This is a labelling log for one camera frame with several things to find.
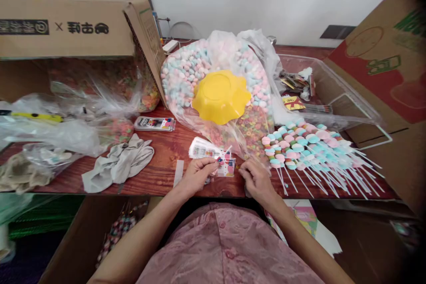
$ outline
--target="pink floral shirt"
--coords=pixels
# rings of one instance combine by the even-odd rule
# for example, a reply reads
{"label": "pink floral shirt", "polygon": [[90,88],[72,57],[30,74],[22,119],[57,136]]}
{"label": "pink floral shirt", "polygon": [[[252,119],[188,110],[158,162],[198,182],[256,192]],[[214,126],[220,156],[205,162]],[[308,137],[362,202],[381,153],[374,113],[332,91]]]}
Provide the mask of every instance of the pink floral shirt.
{"label": "pink floral shirt", "polygon": [[156,252],[141,283],[322,283],[256,213],[210,203]]}

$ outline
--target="fingers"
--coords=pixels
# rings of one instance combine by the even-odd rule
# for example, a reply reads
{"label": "fingers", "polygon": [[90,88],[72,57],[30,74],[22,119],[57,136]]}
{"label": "fingers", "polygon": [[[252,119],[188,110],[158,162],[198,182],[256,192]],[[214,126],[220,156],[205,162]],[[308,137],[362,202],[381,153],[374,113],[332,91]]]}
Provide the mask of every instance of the fingers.
{"label": "fingers", "polygon": [[238,172],[240,172],[241,176],[245,179],[247,188],[255,187],[252,175],[247,170],[239,169]]}
{"label": "fingers", "polygon": [[252,175],[254,175],[257,170],[257,164],[254,160],[249,159],[241,165],[241,168],[244,170],[248,170]]}
{"label": "fingers", "polygon": [[216,171],[219,168],[219,162],[213,162],[210,164],[207,164],[202,170],[201,172],[203,173],[203,176],[205,175],[205,177],[207,178],[207,176],[211,173],[213,173],[214,171]]}
{"label": "fingers", "polygon": [[193,161],[196,161],[197,164],[201,164],[204,167],[207,164],[214,163],[216,160],[214,158],[201,158],[201,159],[196,159]]}
{"label": "fingers", "polygon": [[216,160],[214,158],[194,159],[189,163],[188,168],[186,170],[191,174],[195,174],[207,164],[214,163],[215,161]]}

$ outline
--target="beaded lollipop sticks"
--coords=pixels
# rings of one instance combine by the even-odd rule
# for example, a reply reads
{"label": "beaded lollipop sticks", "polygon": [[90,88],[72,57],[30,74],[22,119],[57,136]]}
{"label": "beaded lollipop sticks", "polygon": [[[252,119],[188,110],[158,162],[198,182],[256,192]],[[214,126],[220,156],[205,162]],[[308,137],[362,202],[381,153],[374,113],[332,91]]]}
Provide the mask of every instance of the beaded lollipop sticks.
{"label": "beaded lollipop sticks", "polygon": [[312,198],[311,191],[297,171],[303,171],[312,185],[328,194],[322,185],[324,181],[336,197],[339,197],[338,189],[349,195],[351,191],[357,195],[357,189],[365,199],[368,199],[366,193],[371,195],[372,192],[380,197],[373,185],[384,192],[376,177],[367,170],[385,178],[373,165],[381,167],[369,160],[364,153],[352,148],[350,141],[343,139],[337,132],[329,131],[323,124],[314,126],[300,118],[263,137],[262,143],[271,166],[277,170],[286,195],[288,193],[281,167],[284,167],[295,191],[298,192],[289,170],[295,171]]}

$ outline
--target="cardboard box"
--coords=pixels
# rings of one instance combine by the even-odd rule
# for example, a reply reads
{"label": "cardboard box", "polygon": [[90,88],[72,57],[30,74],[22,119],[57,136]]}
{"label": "cardboard box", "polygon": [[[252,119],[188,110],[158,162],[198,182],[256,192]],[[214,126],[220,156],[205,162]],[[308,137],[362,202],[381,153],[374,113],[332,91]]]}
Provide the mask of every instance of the cardboard box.
{"label": "cardboard box", "polygon": [[[383,0],[324,62],[383,117],[393,142],[365,149],[417,214],[426,181],[426,25],[418,0]],[[375,126],[347,130],[358,147],[385,140]]]}
{"label": "cardboard box", "polygon": [[148,0],[0,0],[0,7],[0,99],[50,93],[35,58],[132,56],[136,47],[166,105],[165,55]]}
{"label": "cardboard box", "polygon": [[147,199],[148,197],[87,195],[39,284],[87,283],[96,271],[97,257],[105,235],[109,233],[125,204],[137,205]]}

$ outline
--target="rag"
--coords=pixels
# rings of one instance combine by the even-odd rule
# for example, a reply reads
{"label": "rag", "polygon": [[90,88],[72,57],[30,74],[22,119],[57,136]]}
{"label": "rag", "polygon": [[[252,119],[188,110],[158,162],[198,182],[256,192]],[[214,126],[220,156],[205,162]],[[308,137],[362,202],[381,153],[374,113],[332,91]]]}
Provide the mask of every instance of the rag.
{"label": "rag", "polygon": [[152,140],[143,141],[133,134],[128,143],[115,145],[109,154],[96,159],[92,171],[82,174],[84,190],[97,193],[112,183],[124,183],[138,174],[152,159],[154,149],[149,146]]}

